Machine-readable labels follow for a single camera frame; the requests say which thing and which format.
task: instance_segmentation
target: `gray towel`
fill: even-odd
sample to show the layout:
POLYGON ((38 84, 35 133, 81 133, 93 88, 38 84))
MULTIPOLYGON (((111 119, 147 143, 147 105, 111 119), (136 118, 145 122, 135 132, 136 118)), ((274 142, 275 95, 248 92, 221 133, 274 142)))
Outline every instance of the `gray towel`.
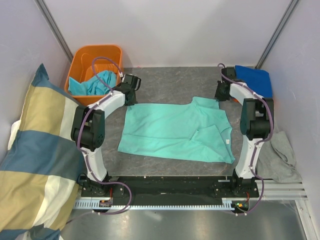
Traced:
POLYGON ((296 156, 284 131, 274 133, 271 140, 262 145, 256 164, 257 173, 264 179, 279 183, 301 182, 295 169, 296 156))

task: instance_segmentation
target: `orange basket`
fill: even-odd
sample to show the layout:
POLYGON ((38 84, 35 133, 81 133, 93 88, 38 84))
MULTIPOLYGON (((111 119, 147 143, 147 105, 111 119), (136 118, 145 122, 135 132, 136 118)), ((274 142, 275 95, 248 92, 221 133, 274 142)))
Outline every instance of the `orange basket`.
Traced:
MULTIPOLYGON (((106 57, 113 60, 116 64, 119 65, 121 71, 123 72, 122 50, 117 45, 88 45, 76 51, 70 66, 68 76, 66 77, 64 91, 85 106, 95 103, 105 95, 72 95, 68 91, 69 77, 73 78, 79 83, 91 79, 94 76, 92 61, 96 57, 106 57)), ((117 76, 116 84, 118 85, 121 82, 118 68, 112 62, 106 59, 97 59, 94 63, 94 70, 96 71, 96 73, 100 73, 105 70, 113 71, 117 76)))

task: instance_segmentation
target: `marble-pattern surface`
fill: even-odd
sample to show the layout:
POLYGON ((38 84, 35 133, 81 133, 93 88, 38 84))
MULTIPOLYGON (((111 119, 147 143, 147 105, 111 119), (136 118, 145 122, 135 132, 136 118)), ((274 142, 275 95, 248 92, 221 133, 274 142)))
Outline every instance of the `marble-pattern surface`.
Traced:
MULTIPOLYGON (((217 67, 154 67, 129 68, 142 79, 136 92, 139 103, 188 104, 194 96, 214 98, 217 80, 221 79, 217 67)), ((118 152, 127 108, 114 111, 105 123, 105 140, 102 156, 110 176, 221 176, 231 175, 238 163, 243 137, 240 132, 242 107, 234 101, 220 102, 232 126, 231 149, 233 164, 200 162, 132 155, 118 152)))

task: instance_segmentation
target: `striped pillow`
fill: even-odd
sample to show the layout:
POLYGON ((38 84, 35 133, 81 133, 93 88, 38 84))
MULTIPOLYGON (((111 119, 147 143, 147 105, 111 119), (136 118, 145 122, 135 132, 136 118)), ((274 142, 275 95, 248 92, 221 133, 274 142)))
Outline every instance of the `striped pillow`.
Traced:
POLYGON ((84 163, 71 140, 77 106, 49 82, 41 64, 27 91, 19 130, 0 166, 0 240, 14 240, 26 231, 32 239, 59 239, 84 163))

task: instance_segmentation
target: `gray floor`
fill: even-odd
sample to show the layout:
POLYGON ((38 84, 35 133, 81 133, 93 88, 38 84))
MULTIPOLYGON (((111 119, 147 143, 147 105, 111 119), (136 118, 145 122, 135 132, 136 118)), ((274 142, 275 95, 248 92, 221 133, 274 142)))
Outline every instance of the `gray floor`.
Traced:
MULTIPOLYGON (((221 79, 217 67, 132 68, 126 69, 125 72, 142 79, 141 88, 136 93, 139 103, 189 104, 194 96, 213 99, 217 80, 221 79)), ((106 120, 106 140, 102 145, 102 156, 109 175, 231 175, 242 148, 243 138, 239 128, 242 107, 239 103, 226 101, 220 103, 220 108, 226 111, 233 128, 233 164, 165 159, 118 152, 127 110, 126 107, 121 107, 106 120)))
MULTIPOLYGON (((74 210, 71 218, 83 212, 74 210)), ((66 225, 61 235, 64 240, 306 240, 294 201, 263 201, 238 217, 210 210, 90 214, 66 225)))

